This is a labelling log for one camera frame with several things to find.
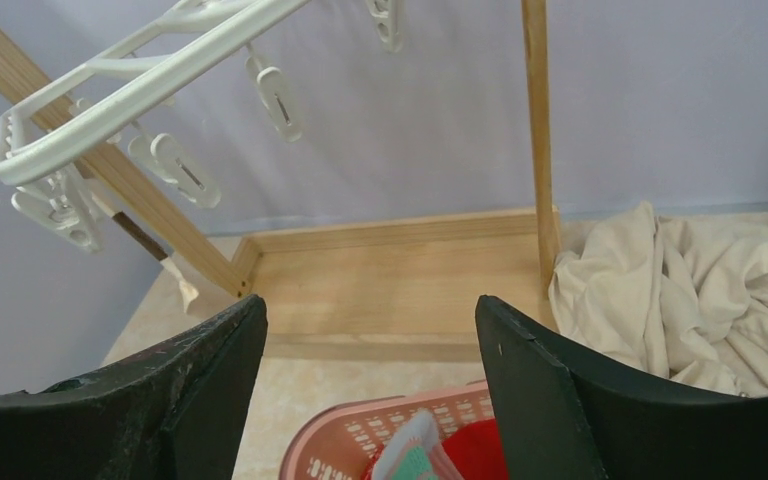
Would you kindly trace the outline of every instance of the white bedsheet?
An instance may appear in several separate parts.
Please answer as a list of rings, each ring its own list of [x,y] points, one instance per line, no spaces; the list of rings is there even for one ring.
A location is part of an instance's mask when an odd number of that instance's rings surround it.
[[[559,255],[560,332],[632,367],[699,388],[768,395],[768,226],[656,217],[599,222]]]

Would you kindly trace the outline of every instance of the wooden frame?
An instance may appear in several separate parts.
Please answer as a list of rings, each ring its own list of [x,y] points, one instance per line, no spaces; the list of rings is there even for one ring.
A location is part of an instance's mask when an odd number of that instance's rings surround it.
[[[482,294],[554,327],[538,224],[516,209],[262,232],[233,263],[268,302],[267,355],[474,361]]]
[[[546,0],[521,0],[535,209],[263,232],[231,261],[122,152],[78,162],[211,282],[263,295],[267,354],[303,358],[475,360],[478,295],[504,297],[554,327],[547,300],[560,248],[552,204]],[[49,79],[0,30],[0,92],[17,102]],[[60,99],[34,118],[68,121]]]

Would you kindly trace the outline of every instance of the laundry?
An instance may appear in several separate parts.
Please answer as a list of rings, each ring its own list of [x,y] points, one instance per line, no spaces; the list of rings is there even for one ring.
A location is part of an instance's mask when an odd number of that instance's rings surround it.
[[[363,480],[507,480],[496,419],[458,429],[440,442],[434,416],[420,410],[370,461]]]
[[[658,217],[648,203],[598,223],[557,259],[560,333],[654,375],[768,395],[768,226]]]
[[[434,415],[420,410],[390,439],[372,466],[371,480],[463,480],[440,444]]]

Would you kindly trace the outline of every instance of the clothes peg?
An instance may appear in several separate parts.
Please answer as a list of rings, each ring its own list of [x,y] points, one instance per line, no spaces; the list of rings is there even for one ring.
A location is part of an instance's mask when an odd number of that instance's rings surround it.
[[[178,187],[187,200],[201,208],[213,208],[219,204],[221,192],[216,182],[205,173],[198,163],[168,133],[161,133],[151,142],[151,155],[173,177],[167,182]]]
[[[272,125],[284,140],[295,142],[302,137],[301,116],[286,77],[279,68],[268,65],[266,58],[255,53],[251,45],[247,48],[246,72],[257,87]]]
[[[366,0],[366,6],[375,20],[384,50],[390,53],[401,50],[404,43],[401,29],[404,0]]]
[[[101,212],[74,164],[17,189],[11,202],[17,211],[81,250],[101,251],[95,222]]]
[[[158,178],[166,183],[174,183],[175,177],[170,175],[166,169],[164,169],[154,155],[151,154],[151,142],[154,141],[154,135],[148,133],[143,128],[142,124],[134,120],[131,125],[137,129],[140,134],[134,137],[128,143],[128,156],[132,160],[146,167],[151,173],[155,174]]]

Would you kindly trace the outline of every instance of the pink laundry basket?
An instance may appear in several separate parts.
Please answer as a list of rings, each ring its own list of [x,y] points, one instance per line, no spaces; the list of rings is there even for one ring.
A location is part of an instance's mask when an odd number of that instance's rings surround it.
[[[372,456],[419,409],[434,414],[442,438],[494,418],[487,382],[331,407],[296,434],[281,463],[281,480],[359,480]]]

